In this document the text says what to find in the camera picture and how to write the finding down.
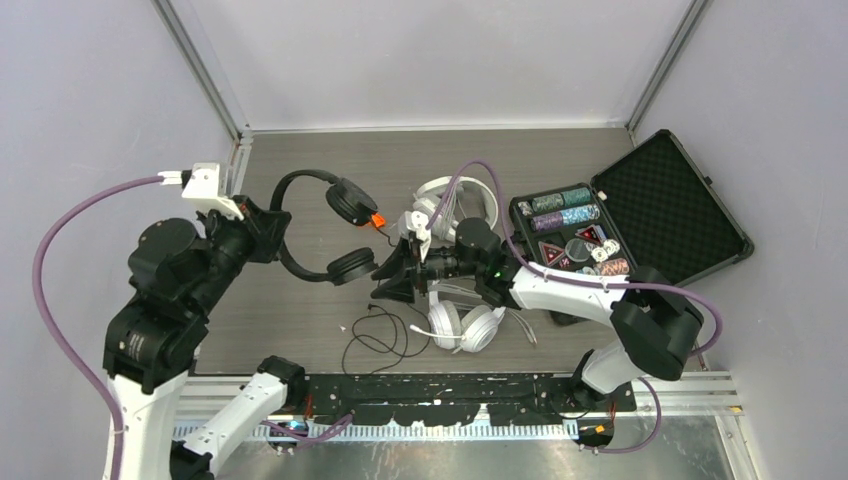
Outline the large white grey headphones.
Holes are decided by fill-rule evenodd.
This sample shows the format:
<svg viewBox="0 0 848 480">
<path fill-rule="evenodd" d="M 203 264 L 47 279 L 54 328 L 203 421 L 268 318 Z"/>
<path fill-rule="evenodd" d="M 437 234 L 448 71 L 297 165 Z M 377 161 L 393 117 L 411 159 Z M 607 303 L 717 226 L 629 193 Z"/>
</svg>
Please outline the large white grey headphones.
<svg viewBox="0 0 848 480">
<path fill-rule="evenodd" d="M 430 219 L 435 217 L 436 208 L 445 200 L 440 216 L 430 229 L 431 234 L 447 242 L 455 240 L 459 221 L 470 217 L 462 205 L 463 200 L 475 200 L 480 206 L 481 218 L 490 229 L 494 229 L 499 221 L 499 204 L 495 193 L 482 181 L 462 176 L 455 185 L 454 193 L 449 196 L 450 180 L 450 176 L 430 180 L 413 194 L 413 209 L 428 215 Z"/>
</svg>

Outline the small white headphones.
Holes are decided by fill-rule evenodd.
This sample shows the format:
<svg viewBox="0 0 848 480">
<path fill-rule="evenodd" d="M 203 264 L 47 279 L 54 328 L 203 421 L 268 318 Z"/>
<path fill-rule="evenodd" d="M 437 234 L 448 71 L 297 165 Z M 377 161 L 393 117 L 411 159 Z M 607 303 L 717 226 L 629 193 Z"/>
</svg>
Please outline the small white headphones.
<svg viewBox="0 0 848 480">
<path fill-rule="evenodd" d="M 431 281 L 426 293 L 429 330 L 425 331 L 417 325 L 411 325 L 409 329 L 433 339 L 439 348 L 450 350 L 452 353 L 480 352 L 494 339 L 507 309 L 479 304 L 470 307 L 466 313 L 461 313 L 455 302 L 440 298 L 442 293 L 468 292 L 464 287 Z M 479 294 L 473 291 L 469 293 L 472 298 L 479 297 Z"/>
</svg>

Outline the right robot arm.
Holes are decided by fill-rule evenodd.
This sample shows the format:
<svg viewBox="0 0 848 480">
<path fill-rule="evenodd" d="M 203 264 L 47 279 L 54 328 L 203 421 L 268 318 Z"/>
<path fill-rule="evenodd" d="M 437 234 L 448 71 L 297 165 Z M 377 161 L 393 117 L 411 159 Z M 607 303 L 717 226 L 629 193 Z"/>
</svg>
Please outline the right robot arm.
<svg viewBox="0 0 848 480">
<path fill-rule="evenodd" d="M 408 233 L 371 277 L 380 284 L 373 298 L 405 303 L 437 280 L 471 277 L 491 307 L 560 312 L 611 328 L 615 340 L 585 353 L 567 388 L 574 403 L 589 411 L 644 375 L 680 379 L 703 326 L 684 290 L 652 268 L 613 277 L 545 268 L 507 252 L 480 218 L 462 220 L 451 247 L 425 249 L 417 232 Z"/>
</svg>

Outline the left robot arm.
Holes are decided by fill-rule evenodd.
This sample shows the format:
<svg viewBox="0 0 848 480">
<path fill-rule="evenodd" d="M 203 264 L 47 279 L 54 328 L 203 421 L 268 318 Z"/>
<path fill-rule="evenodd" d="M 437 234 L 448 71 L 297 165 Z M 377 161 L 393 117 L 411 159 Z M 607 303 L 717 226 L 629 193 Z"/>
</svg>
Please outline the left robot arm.
<svg viewBox="0 0 848 480">
<path fill-rule="evenodd" d="M 112 456 L 122 479 L 213 479 L 269 415 L 305 405 L 305 370 L 273 355 L 211 420 L 185 437 L 173 435 L 212 310 L 245 265 L 278 259 L 291 220 L 245 196 L 233 205 L 233 217 L 213 210 L 196 221 L 152 224 L 129 257 L 135 293 L 108 325 L 103 360 L 118 414 Z"/>
</svg>

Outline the black on-ear headphones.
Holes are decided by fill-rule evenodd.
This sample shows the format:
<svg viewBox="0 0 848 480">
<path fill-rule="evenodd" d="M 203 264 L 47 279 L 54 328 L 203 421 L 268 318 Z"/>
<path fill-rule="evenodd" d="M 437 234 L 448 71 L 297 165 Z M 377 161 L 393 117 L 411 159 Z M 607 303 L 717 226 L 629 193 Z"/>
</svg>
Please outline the black on-ear headphones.
<svg viewBox="0 0 848 480">
<path fill-rule="evenodd" d="M 326 170 L 294 170 L 277 182 L 269 209 L 287 215 L 278 259 L 294 277 L 341 286 L 378 268 L 372 248 L 331 238 L 369 226 L 378 213 L 376 202 L 351 180 Z"/>
</svg>

